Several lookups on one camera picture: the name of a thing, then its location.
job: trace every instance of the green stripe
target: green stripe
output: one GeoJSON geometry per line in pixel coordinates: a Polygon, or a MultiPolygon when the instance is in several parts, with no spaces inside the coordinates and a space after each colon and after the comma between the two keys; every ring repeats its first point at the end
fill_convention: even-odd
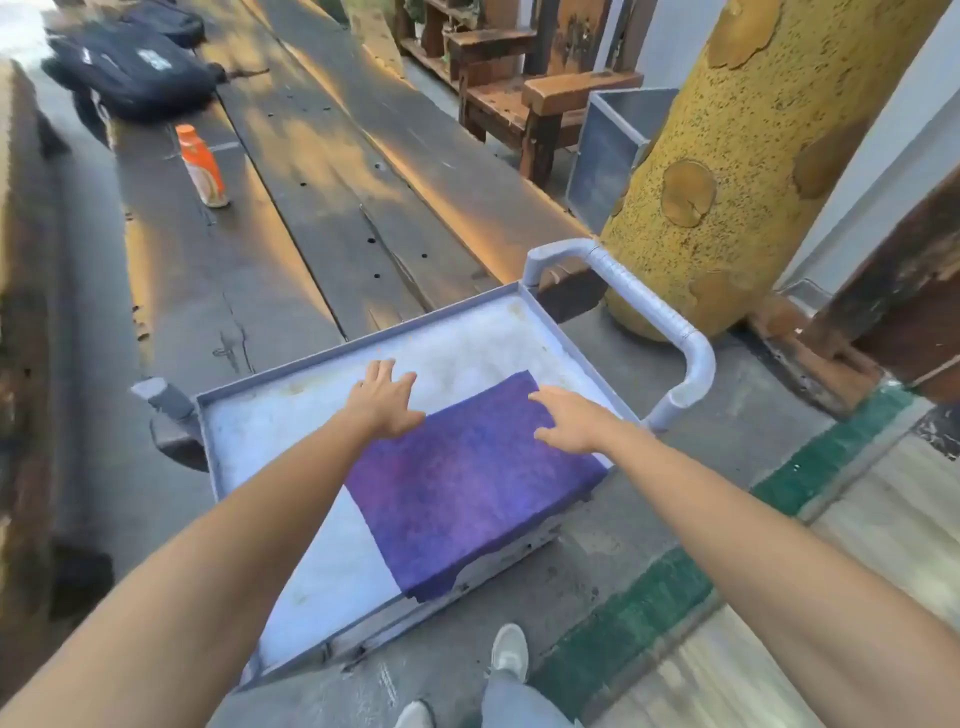
{"type": "MultiPolygon", "coordinates": [[[[754,495],[796,516],[913,399],[899,386],[881,387],[849,419],[814,437],[758,483],[754,495]]],[[[627,591],[612,596],[567,632],[530,685],[568,717],[578,716],[606,683],[676,627],[712,588],[682,548],[671,549],[627,591]]]]}

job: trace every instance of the white sneaker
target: white sneaker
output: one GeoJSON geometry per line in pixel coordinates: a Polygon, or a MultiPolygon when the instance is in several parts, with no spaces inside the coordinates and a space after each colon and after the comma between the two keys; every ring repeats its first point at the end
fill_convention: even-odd
{"type": "Polygon", "coordinates": [[[400,717],[396,719],[394,728],[436,728],[436,725],[426,703],[415,700],[403,709],[400,717]]]}
{"type": "Polygon", "coordinates": [[[516,624],[504,624],[493,640],[491,670],[509,670],[516,675],[517,680],[525,683],[529,664],[530,653],[527,651],[527,638],[523,630],[516,624]]]}

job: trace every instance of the wooden chair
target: wooden chair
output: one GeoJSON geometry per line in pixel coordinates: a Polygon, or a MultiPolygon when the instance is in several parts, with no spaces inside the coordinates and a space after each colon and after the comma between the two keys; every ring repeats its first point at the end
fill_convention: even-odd
{"type": "Polygon", "coordinates": [[[539,75],[541,33],[488,29],[447,36],[451,66],[459,77],[460,123],[480,141],[489,132],[519,149],[520,174],[538,187],[550,177],[556,149],[573,146],[580,138],[591,91],[643,83],[643,76],[634,71],[539,75]],[[521,55],[522,76],[471,84],[471,66],[521,55]]]}

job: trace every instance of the wooden table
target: wooden table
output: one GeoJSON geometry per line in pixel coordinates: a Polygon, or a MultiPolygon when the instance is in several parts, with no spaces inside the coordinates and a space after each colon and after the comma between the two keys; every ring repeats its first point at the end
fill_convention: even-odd
{"type": "MultiPolygon", "coordinates": [[[[144,376],[194,395],[516,280],[531,248],[588,234],[308,0],[191,4],[205,61],[270,71],[188,120],[225,209],[200,204],[172,125],[117,126],[144,376]]],[[[549,276],[559,320],[603,291],[577,264],[549,276]]],[[[172,425],[154,435],[204,467],[172,425]]]]}

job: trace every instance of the white wall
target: white wall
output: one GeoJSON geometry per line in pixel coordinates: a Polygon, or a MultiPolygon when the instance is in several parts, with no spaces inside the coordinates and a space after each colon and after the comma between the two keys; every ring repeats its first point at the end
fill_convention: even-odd
{"type": "Polygon", "coordinates": [[[643,85],[682,86],[726,4],[726,0],[659,0],[636,62],[643,85]]]}
{"type": "Polygon", "coordinates": [[[867,133],[778,287],[829,296],[960,163],[960,3],[950,5],[867,133]]]}

